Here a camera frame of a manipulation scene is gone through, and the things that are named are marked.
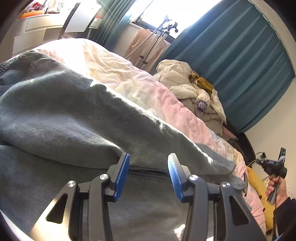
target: teal curtain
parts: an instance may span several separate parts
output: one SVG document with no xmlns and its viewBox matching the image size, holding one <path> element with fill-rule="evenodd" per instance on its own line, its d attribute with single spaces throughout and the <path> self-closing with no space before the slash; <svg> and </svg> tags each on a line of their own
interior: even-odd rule
<svg viewBox="0 0 296 241">
<path fill-rule="evenodd" d="M 248 0 L 223 0 L 184 30 L 159 61 L 187 62 L 218 91 L 237 132 L 262 119 L 295 72 L 280 39 Z"/>
<path fill-rule="evenodd" d="M 91 33 L 90 39 L 112 51 L 118 38 L 129 22 L 127 15 L 130 7 L 136 0 L 109 0 L 101 1 L 102 8 L 107 11 L 99 28 Z"/>
</svg>

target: chair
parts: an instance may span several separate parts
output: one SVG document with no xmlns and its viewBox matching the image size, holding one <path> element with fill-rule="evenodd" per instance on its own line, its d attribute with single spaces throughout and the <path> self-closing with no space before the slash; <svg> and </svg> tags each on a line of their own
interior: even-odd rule
<svg viewBox="0 0 296 241">
<path fill-rule="evenodd" d="M 76 3 L 62 27 L 58 39 L 61 39 L 64 33 L 84 32 L 92 24 L 101 7 L 99 4 Z"/>
</svg>

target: metal screw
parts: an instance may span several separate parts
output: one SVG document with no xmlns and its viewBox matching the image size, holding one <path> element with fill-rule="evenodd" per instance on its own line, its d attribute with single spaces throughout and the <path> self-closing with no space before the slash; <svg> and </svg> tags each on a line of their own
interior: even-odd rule
<svg viewBox="0 0 296 241">
<path fill-rule="evenodd" d="M 196 181 L 196 180 L 198 179 L 198 176 L 197 176 L 197 175 L 190 175 L 190 176 L 189 176 L 189 179 L 190 179 L 191 181 Z"/>
<path fill-rule="evenodd" d="M 224 188 L 230 188 L 230 184 L 227 182 L 222 182 L 222 187 Z"/>
<path fill-rule="evenodd" d="M 100 179 L 101 180 L 106 180 L 106 179 L 108 179 L 108 174 L 102 174 L 101 176 L 100 176 Z"/>
<path fill-rule="evenodd" d="M 69 181 L 67 183 L 68 187 L 74 187 L 76 185 L 76 182 L 75 181 Z"/>
</svg>

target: blue rubber pad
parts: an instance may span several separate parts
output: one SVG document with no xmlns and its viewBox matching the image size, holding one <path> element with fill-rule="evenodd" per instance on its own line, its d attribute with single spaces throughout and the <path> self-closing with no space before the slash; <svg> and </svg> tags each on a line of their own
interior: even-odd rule
<svg viewBox="0 0 296 241">
<path fill-rule="evenodd" d="M 124 161 L 122 163 L 121 169 L 118 173 L 118 177 L 115 182 L 115 193 L 114 193 L 114 200 L 117 201 L 118 198 L 121 196 L 124 182 L 126 180 L 126 176 L 128 174 L 129 169 L 129 154 L 126 154 L 126 157 L 124 158 Z"/>
<path fill-rule="evenodd" d="M 181 182 L 181 178 L 177 172 L 177 169 L 176 169 L 176 166 L 175 166 L 175 163 L 173 161 L 171 154 L 168 156 L 168 170 L 170 173 L 170 178 L 173 183 L 175 195 L 182 202 L 183 197 L 184 197 L 183 191 L 182 191 L 182 182 Z"/>
</svg>

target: hand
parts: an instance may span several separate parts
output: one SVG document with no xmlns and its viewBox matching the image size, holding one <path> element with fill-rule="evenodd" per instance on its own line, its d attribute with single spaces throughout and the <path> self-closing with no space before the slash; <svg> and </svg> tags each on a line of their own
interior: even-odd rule
<svg viewBox="0 0 296 241">
<path fill-rule="evenodd" d="M 279 207 L 288 198 L 286 181 L 282 177 L 274 177 L 273 175 L 269 176 L 269 180 L 270 181 L 268 183 L 266 191 L 267 197 L 274 190 L 274 184 L 279 183 L 278 194 L 276 197 L 276 207 Z"/>
</svg>

